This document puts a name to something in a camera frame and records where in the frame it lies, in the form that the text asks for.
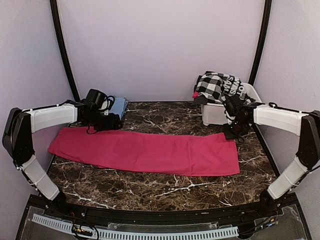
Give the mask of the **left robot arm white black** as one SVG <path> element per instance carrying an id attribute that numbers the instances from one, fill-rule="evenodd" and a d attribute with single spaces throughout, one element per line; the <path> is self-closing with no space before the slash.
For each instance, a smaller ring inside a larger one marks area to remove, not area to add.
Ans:
<path id="1" fill-rule="evenodd" d="M 2 135 L 2 145 L 12 158 L 14 166 L 29 185 L 51 202 L 51 210 L 60 218 L 67 218 L 71 208 L 65 203 L 66 195 L 37 159 L 34 135 L 49 128 L 73 123 L 82 123 L 95 133 L 119 130 L 123 126 L 117 114 L 103 114 L 100 109 L 93 109 L 83 102 L 67 100 L 38 108 L 12 108 Z"/>

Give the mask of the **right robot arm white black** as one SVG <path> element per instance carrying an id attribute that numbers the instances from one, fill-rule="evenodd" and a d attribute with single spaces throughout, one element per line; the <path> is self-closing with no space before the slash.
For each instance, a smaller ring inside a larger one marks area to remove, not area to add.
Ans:
<path id="1" fill-rule="evenodd" d="M 280 130 L 262 135 L 281 167 L 279 176 L 259 195 L 255 213 L 266 217 L 276 212 L 285 197 L 320 166 L 320 112 L 278 106 L 274 102 L 250 104 L 231 97 L 223 102 L 227 123 L 225 138 L 240 139 L 250 127 Z"/>

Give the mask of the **pink trousers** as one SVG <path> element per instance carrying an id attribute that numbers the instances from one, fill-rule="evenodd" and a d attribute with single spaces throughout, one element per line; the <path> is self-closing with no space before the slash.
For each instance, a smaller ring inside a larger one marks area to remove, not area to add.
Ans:
<path id="1" fill-rule="evenodd" d="M 48 151 L 69 161 L 130 172 L 189 177 L 240 173 L 236 143 L 222 133 L 192 136 L 107 130 L 88 134 L 85 127 L 65 127 Z"/>

